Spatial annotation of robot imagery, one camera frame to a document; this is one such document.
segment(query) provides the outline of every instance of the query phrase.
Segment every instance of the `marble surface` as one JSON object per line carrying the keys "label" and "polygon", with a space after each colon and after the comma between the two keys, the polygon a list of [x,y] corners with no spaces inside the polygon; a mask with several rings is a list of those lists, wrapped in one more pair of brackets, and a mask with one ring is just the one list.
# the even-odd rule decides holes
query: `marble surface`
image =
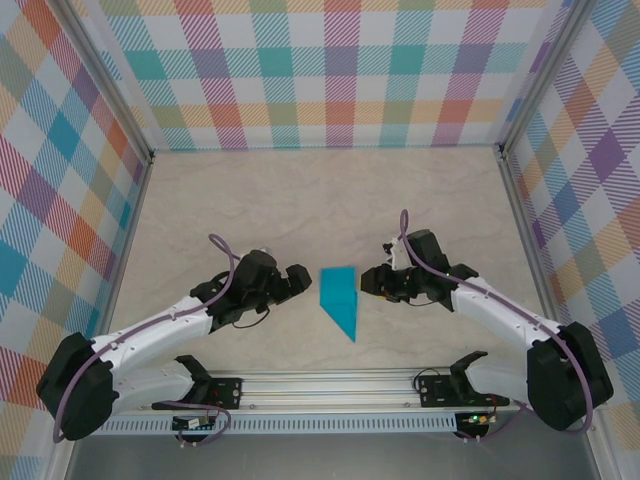
{"label": "marble surface", "polygon": [[[305,265],[314,284],[260,326],[226,327],[159,357],[193,354],[205,367],[326,369],[449,365],[474,350],[509,355],[491,332],[440,305],[412,308],[361,294],[354,344],[319,306],[323,267],[358,276],[385,260],[382,243],[429,228],[454,263],[540,312],[490,148],[203,152],[158,155],[111,325],[170,306],[226,270],[207,240],[235,252],[266,246],[281,268]],[[245,314],[249,323],[257,316]]]}

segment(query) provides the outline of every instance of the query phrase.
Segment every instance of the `black bracket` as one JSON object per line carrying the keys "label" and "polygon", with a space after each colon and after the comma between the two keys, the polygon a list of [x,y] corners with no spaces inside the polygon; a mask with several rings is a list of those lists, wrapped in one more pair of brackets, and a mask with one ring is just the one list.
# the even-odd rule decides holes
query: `black bracket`
{"label": "black bracket", "polygon": [[423,408],[493,407],[495,405],[506,407],[509,405],[508,398],[477,392],[468,394],[462,400],[451,383],[451,375],[421,375],[416,383],[420,392],[420,406]]}
{"label": "black bracket", "polygon": [[[198,403],[201,405],[213,405],[225,410],[238,410],[242,397],[241,378],[211,378],[207,386],[207,393]],[[154,410],[192,410],[188,407],[174,407],[162,402],[154,403]]]}

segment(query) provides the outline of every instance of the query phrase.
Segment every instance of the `plaid backdrop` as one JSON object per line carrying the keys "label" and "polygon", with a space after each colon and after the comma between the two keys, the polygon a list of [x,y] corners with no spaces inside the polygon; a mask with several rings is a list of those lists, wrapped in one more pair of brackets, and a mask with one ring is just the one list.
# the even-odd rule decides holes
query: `plaid backdrop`
{"label": "plaid backdrop", "polygon": [[560,10],[558,10],[556,18],[553,20],[553,24],[551,25],[551,28],[547,32],[547,35],[544,38],[544,42],[542,42],[542,46],[540,47],[540,50],[538,51],[538,54],[536,55],[535,60],[531,64],[531,67],[529,68],[529,71],[527,72],[527,76],[525,77],[524,82],[522,82],[522,85],[520,86],[520,90],[518,91],[518,96],[516,97],[515,102],[513,102],[513,104],[511,105],[511,110],[509,110],[509,114],[507,115],[507,119],[504,122],[502,129],[500,130],[500,134],[498,135],[498,138],[494,139],[495,143],[504,142],[504,139],[507,136],[507,133],[511,128],[511,125],[513,124],[513,121],[516,118],[516,115],[520,111],[522,102],[524,102],[524,99],[527,98],[527,95],[531,91],[531,87],[533,86],[534,80],[538,76],[540,67],[542,67],[544,60],[547,58],[547,55],[551,51],[551,46],[553,45],[553,42],[555,42],[560,31],[562,30],[564,22],[567,19],[567,16],[571,11],[571,7],[573,6],[574,3],[575,3],[575,0],[562,0],[562,5],[560,7]]}
{"label": "plaid backdrop", "polygon": [[601,1],[514,156],[564,320],[616,388],[616,455],[640,478],[640,0]]}
{"label": "plaid backdrop", "polygon": [[538,21],[559,2],[74,4],[149,139],[155,125],[158,146],[191,150],[493,144]]}
{"label": "plaid backdrop", "polygon": [[44,0],[0,0],[0,478],[34,478],[52,420],[35,386],[91,335],[143,163]]}

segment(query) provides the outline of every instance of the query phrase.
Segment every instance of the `blue paper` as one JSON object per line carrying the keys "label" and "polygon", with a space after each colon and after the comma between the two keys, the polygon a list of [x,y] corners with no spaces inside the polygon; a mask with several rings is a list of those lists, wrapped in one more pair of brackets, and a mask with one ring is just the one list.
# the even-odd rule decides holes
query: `blue paper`
{"label": "blue paper", "polygon": [[320,271],[320,306],[355,342],[358,321],[355,267],[323,268]]}

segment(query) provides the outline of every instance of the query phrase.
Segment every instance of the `beige floor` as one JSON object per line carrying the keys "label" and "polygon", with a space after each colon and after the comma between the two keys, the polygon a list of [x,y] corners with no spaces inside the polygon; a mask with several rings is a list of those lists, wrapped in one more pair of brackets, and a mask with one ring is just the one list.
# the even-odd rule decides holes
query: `beige floor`
{"label": "beige floor", "polygon": [[398,232],[402,208],[410,230],[433,230],[452,263],[540,310],[489,148],[206,152],[158,156],[112,329],[227,269],[207,240],[214,231],[236,252],[266,246],[281,267],[305,265],[314,284],[259,327],[223,328],[159,361],[190,353],[215,370],[419,367],[449,365],[476,349],[508,352],[439,305],[362,294],[355,344],[320,308],[320,268],[354,265],[359,275],[382,263],[381,244]]}

